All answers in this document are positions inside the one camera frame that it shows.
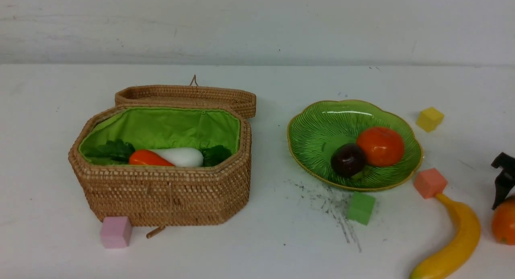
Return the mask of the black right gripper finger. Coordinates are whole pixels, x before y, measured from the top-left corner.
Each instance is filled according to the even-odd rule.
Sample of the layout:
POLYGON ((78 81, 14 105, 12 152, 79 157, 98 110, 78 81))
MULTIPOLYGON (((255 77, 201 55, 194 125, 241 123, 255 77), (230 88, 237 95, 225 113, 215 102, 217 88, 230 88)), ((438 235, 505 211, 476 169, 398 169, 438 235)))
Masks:
POLYGON ((495 179, 495 200, 492 210, 504 202, 515 185, 515 158, 501 152, 491 163, 491 167, 502 169, 495 179))

